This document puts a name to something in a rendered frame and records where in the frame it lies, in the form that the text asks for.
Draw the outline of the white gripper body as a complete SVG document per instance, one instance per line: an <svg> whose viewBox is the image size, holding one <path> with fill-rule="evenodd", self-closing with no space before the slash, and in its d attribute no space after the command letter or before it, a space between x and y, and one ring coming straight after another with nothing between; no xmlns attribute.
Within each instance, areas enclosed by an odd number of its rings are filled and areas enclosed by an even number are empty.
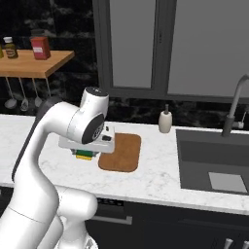
<svg viewBox="0 0 249 249"><path fill-rule="evenodd" d="M99 138L91 143L83 145L60 136L58 146L60 148L71 150L85 150L111 154L115 150L115 140L110 136L103 136L102 138Z"/></svg>

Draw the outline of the green and yellow sponge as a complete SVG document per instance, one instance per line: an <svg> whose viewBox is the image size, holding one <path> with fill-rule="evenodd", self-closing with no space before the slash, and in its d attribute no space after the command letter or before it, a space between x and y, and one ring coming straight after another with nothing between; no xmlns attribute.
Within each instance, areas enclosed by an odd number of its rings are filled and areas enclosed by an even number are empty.
<svg viewBox="0 0 249 249"><path fill-rule="evenodd" d="M77 150L76 151L76 158L82 160L91 160L93 157L92 151L84 151L84 150Z"/></svg>

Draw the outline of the brown wooden cutting board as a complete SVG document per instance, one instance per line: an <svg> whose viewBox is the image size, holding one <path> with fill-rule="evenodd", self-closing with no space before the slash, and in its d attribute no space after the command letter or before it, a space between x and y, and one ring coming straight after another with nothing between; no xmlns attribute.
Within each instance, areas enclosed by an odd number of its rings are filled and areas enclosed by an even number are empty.
<svg viewBox="0 0 249 249"><path fill-rule="evenodd" d="M116 133L115 150L112 154L102 153L98 166L102 170L132 172L138 167L141 137L137 134Z"/></svg>

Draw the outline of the hanging metal slotted spoon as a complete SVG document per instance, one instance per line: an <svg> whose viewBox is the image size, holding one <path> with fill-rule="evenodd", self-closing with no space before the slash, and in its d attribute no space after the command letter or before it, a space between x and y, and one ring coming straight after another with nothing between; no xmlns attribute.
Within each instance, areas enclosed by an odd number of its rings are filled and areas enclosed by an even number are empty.
<svg viewBox="0 0 249 249"><path fill-rule="evenodd" d="M22 91L22 95L23 95L23 100L22 100L21 105L20 105L20 110L22 112L26 112L28 110L28 107L29 107L29 102L28 102L28 99L26 98L26 95L25 95L25 91L24 91L24 88L23 88L22 80L18 79L18 81L19 81L19 84L20 84L20 87L21 87L21 91Z"/></svg>

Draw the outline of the hanging metal utensil rod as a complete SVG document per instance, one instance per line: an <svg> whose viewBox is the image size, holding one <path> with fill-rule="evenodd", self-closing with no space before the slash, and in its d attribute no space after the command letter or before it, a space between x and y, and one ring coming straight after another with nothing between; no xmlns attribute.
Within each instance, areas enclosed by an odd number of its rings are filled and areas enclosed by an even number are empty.
<svg viewBox="0 0 249 249"><path fill-rule="evenodd" d="M49 80L48 80L48 78L45 78L45 80L46 80L46 84L47 84L47 89L48 89L49 97L51 97L52 94L51 94L51 89L50 89Z"/></svg>

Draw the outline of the cream soap dispenser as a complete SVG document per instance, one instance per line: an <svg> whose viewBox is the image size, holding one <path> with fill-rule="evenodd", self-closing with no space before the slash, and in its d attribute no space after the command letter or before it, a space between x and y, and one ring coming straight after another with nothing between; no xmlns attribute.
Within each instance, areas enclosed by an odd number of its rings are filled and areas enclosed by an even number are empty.
<svg viewBox="0 0 249 249"><path fill-rule="evenodd" d="M161 133L168 133L172 127L172 114L169 111L169 105L166 104L164 110L160 112L159 117L159 131Z"/></svg>

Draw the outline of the black dishwasher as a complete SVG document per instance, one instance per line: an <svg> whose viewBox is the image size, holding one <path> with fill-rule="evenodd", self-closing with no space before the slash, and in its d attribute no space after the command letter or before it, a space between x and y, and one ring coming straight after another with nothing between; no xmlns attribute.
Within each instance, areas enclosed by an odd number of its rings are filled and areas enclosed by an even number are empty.
<svg viewBox="0 0 249 249"><path fill-rule="evenodd" d="M132 225L121 225L107 222L86 221L89 234L95 239L99 249L142 249L140 241L139 218L133 211L127 209L123 200L110 198L97 199L98 207L94 216L124 219L133 218Z"/></svg>

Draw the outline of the hanging metal ladle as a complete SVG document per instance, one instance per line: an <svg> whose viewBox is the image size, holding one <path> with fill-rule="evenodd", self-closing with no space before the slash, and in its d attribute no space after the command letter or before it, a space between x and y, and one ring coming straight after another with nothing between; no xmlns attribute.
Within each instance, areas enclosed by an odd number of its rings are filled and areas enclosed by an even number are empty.
<svg viewBox="0 0 249 249"><path fill-rule="evenodd" d="M5 102L5 107L8 108L8 109L14 109L14 108L17 107L17 100L14 98L14 95L13 95L9 80L6 80L6 82L7 82L9 91L10 91L11 98Z"/></svg>

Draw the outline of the red canister with label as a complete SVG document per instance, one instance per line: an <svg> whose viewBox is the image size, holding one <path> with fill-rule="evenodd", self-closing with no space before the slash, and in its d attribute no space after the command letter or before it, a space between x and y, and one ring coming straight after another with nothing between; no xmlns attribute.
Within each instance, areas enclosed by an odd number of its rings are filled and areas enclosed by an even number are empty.
<svg viewBox="0 0 249 249"><path fill-rule="evenodd" d="M47 60L51 57L49 39L45 36L43 29L33 29L31 31L30 43L37 60Z"/></svg>

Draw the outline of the dark grey sink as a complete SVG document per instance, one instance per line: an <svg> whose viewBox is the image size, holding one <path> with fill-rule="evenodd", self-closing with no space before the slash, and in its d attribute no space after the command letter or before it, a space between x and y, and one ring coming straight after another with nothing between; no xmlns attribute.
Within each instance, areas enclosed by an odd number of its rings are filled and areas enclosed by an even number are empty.
<svg viewBox="0 0 249 249"><path fill-rule="evenodd" d="M249 134L176 130L182 189L249 196Z"/></svg>

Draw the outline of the olive bottle with white cap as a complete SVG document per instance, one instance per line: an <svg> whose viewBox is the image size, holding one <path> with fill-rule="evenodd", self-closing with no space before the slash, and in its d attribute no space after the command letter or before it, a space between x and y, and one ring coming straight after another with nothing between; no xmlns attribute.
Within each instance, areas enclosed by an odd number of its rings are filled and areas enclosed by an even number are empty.
<svg viewBox="0 0 249 249"><path fill-rule="evenodd" d="M18 51L12 37L4 37L5 50L8 58L18 58Z"/></svg>

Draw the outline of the dark cupboard door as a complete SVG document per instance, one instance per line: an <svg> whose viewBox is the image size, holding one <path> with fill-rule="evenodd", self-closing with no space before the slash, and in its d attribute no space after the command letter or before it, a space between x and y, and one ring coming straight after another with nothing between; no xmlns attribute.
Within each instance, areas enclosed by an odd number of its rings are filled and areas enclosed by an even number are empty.
<svg viewBox="0 0 249 249"><path fill-rule="evenodd" d="M242 249L249 241L249 217L215 211L147 205L144 208L145 249Z"/></svg>

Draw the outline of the grey tap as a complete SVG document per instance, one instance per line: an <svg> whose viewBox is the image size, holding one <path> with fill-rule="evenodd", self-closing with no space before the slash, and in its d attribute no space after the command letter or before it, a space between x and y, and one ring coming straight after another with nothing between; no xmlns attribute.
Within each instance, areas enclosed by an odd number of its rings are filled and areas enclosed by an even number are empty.
<svg viewBox="0 0 249 249"><path fill-rule="evenodd" d="M241 93L242 87L245 85L247 81L249 81L249 74L244 74L237 83L237 86L234 92L234 97L233 97L232 104L231 104L231 108L225 119L223 131L222 131L223 137L228 137L231 134L232 125L234 122L234 114L235 114L235 110L238 104L240 93Z"/></svg>

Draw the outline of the grey framed window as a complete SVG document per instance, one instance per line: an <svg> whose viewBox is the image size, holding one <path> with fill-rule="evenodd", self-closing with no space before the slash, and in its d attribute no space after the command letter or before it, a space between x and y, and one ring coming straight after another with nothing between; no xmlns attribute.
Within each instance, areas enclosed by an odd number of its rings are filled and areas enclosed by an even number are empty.
<svg viewBox="0 0 249 249"><path fill-rule="evenodd" d="M249 73L249 0L92 0L113 97L231 102Z"/></svg>

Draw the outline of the wooden wall shelf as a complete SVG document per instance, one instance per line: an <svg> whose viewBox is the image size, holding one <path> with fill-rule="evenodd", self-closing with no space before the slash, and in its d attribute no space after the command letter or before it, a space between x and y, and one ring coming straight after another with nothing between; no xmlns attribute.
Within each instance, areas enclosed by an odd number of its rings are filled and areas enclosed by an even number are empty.
<svg viewBox="0 0 249 249"><path fill-rule="evenodd" d="M31 50L18 50L18 58L0 58L0 77L45 79L71 60L73 51L51 51L47 60L37 60Z"/></svg>

